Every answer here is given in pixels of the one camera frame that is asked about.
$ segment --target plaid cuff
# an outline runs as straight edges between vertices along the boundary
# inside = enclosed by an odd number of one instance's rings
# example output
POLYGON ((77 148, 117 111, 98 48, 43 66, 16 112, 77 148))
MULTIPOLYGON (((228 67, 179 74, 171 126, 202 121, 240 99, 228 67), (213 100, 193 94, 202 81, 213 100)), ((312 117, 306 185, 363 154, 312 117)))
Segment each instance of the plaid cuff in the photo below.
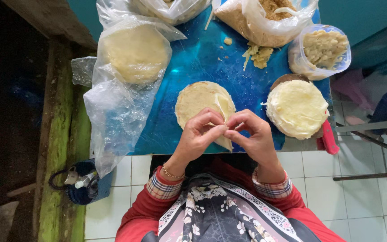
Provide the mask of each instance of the plaid cuff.
POLYGON ((146 184, 146 190, 157 199, 172 199, 179 194, 183 180, 180 180, 180 182, 176 184, 170 181, 168 181, 168 183, 171 185, 165 184, 165 179, 158 179, 157 177, 157 173, 160 172, 160 170, 160 167, 155 169, 153 176, 146 184))
POLYGON ((255 185, 255 189, 261 195, 264 195, 268 198, 281 199, 289 196, 292 193, 292 182, 288 178, 288 175, 285 171, 285 180, 281 183, 273 184, 262 184, 258 182, 258 168, 252 174, 252 181, 255 185))

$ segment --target person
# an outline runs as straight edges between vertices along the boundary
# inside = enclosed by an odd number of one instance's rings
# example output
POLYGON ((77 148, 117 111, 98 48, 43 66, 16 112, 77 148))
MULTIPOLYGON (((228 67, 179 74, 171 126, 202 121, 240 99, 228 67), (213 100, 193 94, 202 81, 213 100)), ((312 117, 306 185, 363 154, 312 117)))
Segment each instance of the person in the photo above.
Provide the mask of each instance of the person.
POLYGON ((218 112, 205 108, 186 123, 174 154, 155 169, 122 218, 116 242, 122 241, 344 240, 305 206, 277 158, 266 121, 246 109, 225 124, 218 112), (213 161, 206 173, 184 181, 188 163, 221 135, 257 162, 253 174, 213 161))

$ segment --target hand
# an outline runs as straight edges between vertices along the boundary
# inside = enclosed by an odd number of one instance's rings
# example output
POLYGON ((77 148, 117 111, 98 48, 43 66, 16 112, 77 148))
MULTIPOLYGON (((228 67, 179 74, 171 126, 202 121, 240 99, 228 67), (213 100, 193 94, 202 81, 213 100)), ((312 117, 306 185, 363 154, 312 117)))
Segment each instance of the hand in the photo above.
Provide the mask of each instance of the hand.
MULTIPOLYGON (((201 110, 187 121, 174 154, 165 163, 167 172, 175 176, 183 175, 187 164, 200 157, 207 147, 227 129, 220 113, 211 108, 201 110)), ((166 175, 165 178, 176 180, 166 175)))
POLYGON ((258 181, 276 183, 285 178, 285 172, 280 164, 270 125, 252 111, 244 109, 234 113, 227 122, 229 130, 224 136, 241 147, 258 163, 258 181), (246 130, 250 137, 244 137, 240 131, 246 130))

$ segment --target table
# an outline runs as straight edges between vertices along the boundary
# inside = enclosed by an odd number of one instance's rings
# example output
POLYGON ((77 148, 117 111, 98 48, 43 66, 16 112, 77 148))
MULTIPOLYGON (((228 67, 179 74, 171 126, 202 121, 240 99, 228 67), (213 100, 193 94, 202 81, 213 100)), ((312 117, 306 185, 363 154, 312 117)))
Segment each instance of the table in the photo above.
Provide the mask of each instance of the table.
MULTIPOLYGON (((207 8, 195 19, 176 26, 187 39, 171 42, 172 57, 165 72, 162 84, 155 96, 153 107, 147 119, 135 151, 128 155, 172 154, 178 144, 182 129, 177 124, 174 106, 178 93, 187 85, 197 81, 208 80, 224 87, 232 96, 237 111, 248 108, 269 122, 265 107, 273 82, 284 74, 291 73, 288 66, 288 44, 281 50, 274 49, 267 67, 259 69, 249 60, 243 71, 245 58, 242 54, 247 50, 247 40, 220 21, 212 20, 207 31, 204 27, 211 12, 207 8), (225 37, 232 38, 232 45, 223 43, 225 37)), ((313 16, 313 22, 320 22, 319 10, 313 16)), ((331 127, 335 127, 330 94, 329 78, 314 81, 329 103, 331 127)), ((270 122, 274 147, 282 151, 317 150, 316 140, 297 140, 286 137, 270 122)), ((244 152, 244 149, 233 143, 233 152, 244 152)), ((213 143, 205 153, 228 152, 225 148, 213 143)))

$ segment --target red knife handle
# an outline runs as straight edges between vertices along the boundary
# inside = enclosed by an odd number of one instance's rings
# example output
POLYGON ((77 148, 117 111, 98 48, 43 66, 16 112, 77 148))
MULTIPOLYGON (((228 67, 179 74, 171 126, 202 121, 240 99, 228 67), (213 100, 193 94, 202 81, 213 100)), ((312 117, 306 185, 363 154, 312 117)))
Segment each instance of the red knife handle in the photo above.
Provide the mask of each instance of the red knife handle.
POLYGON ((340 148, 335 143, 334 134, 332 133, 331 125, 329 124, 328 120, 322 124, 322 129, 322 140, 325 145, 325 150, 331 155, 337 154, 340 148))

